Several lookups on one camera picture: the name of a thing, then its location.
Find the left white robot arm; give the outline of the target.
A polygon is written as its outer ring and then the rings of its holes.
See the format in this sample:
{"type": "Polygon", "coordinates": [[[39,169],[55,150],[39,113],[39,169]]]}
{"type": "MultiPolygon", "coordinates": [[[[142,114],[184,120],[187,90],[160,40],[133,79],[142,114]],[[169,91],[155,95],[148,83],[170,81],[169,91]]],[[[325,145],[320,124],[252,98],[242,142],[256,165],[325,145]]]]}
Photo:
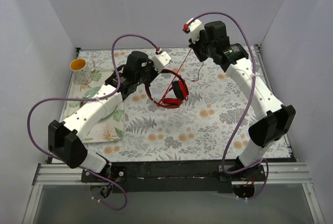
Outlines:
{"type": "Polygon", "coordinates": [[[70,168],[85,168],[99,182],[111,175],[109,161],[89,151],[83,139],[103,118],[111,114],[141,84],[149,85],[169,64],[171,58],[164,51],[153,57],[133,51],[126,64],[119,66],[105,80],[96,94],[62,122],[52,121],[48,126],[48,149],[70,168]]]}

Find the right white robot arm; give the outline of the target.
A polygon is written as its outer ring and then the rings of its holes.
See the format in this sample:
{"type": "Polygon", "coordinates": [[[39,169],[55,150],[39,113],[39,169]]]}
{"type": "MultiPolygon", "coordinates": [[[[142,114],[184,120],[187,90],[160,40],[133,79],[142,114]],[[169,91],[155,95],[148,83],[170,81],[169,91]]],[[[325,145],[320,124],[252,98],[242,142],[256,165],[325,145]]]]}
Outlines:
{"type": "Polygon", "coordinates": [[[248,129],[248,144],[235,164],[222,167],[220,172],[247,181],[273,143],[288,132],[296,110],[277,99],[256,74],[253,54],[239,43],[230,43],[225,23],[203,24],[198,19],[190,19],[183,31],[190,35],[189,47],[198,60],[204,62],[211,58],[220,66],[248,99],[247,107],[254,110],[257,122],[248,129]]]}

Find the red headphones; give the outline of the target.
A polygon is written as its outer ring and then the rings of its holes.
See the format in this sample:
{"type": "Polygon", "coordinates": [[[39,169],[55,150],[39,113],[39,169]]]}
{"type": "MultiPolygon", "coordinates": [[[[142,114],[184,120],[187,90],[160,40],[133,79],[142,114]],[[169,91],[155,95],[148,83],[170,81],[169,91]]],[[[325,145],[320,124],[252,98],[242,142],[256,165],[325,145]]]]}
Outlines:
{"type": "Polygon", "coordinates": [[[152,96],[151,96],[151,92],[150,92],[150,85],[149,84],[145,84],[145,91],[146,91],[146,95],[147,97],[157,106],[160,108],[165,108],[165,109],[176,109],[179,108],[181,106],[181,104],[183,103],[183,101],[187,101],[188,100],[188,96],[189,96],[189,91],[188,91],[188,87],[186,85],[185,80],[176,72],[169,70],[169,69],[163,69],[161,71],[162,74],[164,73],[170,73],[174,75],[174,78],[176,78],[177,80],[173,80],[168,89],[165,92],[165,95],[161,98],[160,101],[155,101],[152,96]],[[175,98],[167,98],[167,94],[169,92],[173,92],[175,95],[175,98]]]}

